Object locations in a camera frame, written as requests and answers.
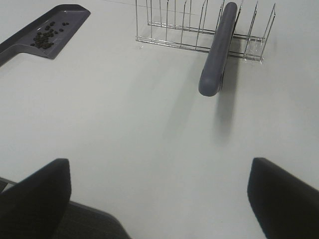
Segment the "wire rack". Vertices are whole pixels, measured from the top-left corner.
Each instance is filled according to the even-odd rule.
[[[194,0],[135,0],[136,4],[136,41],[151,43],[161,46],[208,52],[210,50],[212,35],[217,31],[220,19],[223,14],[225,0],[222,0],[217,23],[214,26],[207,26],[207,22],[212,22],[213,17],[207,11],[209,0],[204,0],[196,10],[199,14],[194,14]],[[243,0],[241,1],[234,27],[232,44],[239,41],[242,47],[230,49],[229,55],[244,58],[247,60],[262,61],[265,47],[276,17],[276,4],[273,5],[270,17],[264,34],[262,36],[252,35],[254,23],[257,16],[258,1],[256,2],[250,26],[247,34],[236,33],[236,26],[242,11]],[[142,34],[139,24],[145,24]]]

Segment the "white table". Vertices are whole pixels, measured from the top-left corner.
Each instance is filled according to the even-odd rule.
[[[277,0],[265,61],[229,58],[212,98],[197,89],[205,54],[135,42],[133,0],[2,0],[0,41],[67,2],[92,14],[55,60],[0,68],[1,177],[68,158],[71,199],[135,239],[263,239],[253,157],[319,188],[319,1]]]

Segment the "metal wire rack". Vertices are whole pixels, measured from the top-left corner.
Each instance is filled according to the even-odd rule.
[[[211,16],[209,16],[207,12],[208,1],[211,0],[204,0],[199,9],[200,14],[193,13],[194,10],[192,8],[194,3],[192,2],[192,0],[185,0],[184,2],[182,2],[182,5],[180,6],[181,11],[176,10],[176,5],[180,4],[180,1],[164,1],[165,6],[163,6],[163,1],[161,0],[135,0],[136,41],[185,50],[208,52],[210,50],[210,45],[204,44],[204,41],[201,40],[201,37],[205,35],[214,35],[217,31],[221,16],[223,14],[225,0],[222,0],[217,23],[214,27],[206,27],[208,19],[209,21],[211,21]],[[255,6],[253,17],[251,19],[247,34],[238,34],[235,32],[242,7],[243,0],[241,1],[237,13],[233,41],[240,41],[243,47],[241,47],[241,49],[230,49],[229,56],[244,58],[247,60],[262,61],[270,31],[276,17],[276,4],[273,5],[264,34],[260,37],[252,35],[258,10],[258,1]],[[146,33],[144,31],[144,33],[140,35],[139,24],[145,21],[147,23],[148,30],[146,31]]]

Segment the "table surface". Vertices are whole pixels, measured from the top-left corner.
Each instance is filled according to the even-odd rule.
[[[133,0],[2,0],[0,41],[68,2],[91,15],[56,59],[0,68],[1,177],[68,158],[71,199],[135,239],[263,239],[246,195],[257,156],[319,188],[319,1],[277,0],[265,61],[229,58],[212,98],[205,53],[135,41]]]

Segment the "gray tray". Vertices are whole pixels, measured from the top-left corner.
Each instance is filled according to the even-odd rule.
[[[62,4],[54,7],[0,44],[0,66],[21,52],[54,59],[90,14],[89,10],[77,4]],[[48,37],[48,42],[44,43],[53,44],[47,49],[31,46],[35,43],[34,38],[38,32],[47,33],[50,30],[45,30],[48,25],[50,29],[54,29],[53,36]]]

